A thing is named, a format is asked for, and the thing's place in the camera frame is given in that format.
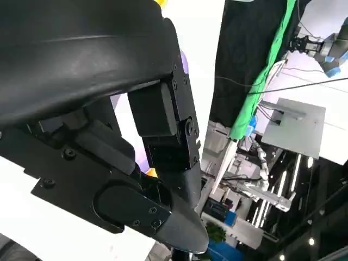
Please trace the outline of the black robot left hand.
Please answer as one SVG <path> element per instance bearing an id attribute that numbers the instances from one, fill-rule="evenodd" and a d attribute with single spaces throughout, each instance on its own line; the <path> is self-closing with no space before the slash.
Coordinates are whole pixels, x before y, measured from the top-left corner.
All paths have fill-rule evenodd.
<path id="1" fill-rule="evenodd" d="M 1 1 L 1 156 L 112 233 L 207 250 L 198 122 L 155 1 Z"/>

